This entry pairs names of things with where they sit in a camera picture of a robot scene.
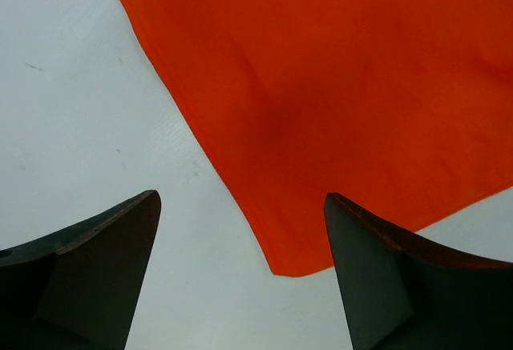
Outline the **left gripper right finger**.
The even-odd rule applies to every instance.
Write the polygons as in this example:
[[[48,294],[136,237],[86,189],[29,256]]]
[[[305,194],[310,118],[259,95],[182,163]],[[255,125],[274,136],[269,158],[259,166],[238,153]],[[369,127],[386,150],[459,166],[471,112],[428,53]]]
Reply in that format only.
[[[511,263],[435,243],[337,193],[325,223],[354,348],[511,348]]]

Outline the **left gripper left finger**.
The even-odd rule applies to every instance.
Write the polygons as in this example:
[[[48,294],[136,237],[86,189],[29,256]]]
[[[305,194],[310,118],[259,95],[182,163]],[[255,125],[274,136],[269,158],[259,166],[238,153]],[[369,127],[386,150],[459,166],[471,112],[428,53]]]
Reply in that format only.
[[[160,220],[144,191],[1,251],[3,349],[123,349]]]

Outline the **orange t shirt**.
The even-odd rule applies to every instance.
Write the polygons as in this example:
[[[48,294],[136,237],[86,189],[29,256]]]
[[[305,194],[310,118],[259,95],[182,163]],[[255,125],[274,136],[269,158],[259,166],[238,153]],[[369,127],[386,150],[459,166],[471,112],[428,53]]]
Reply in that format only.
[[[271,272],[337,192],[411,231],[512,185],[512,0],[120,0]]]

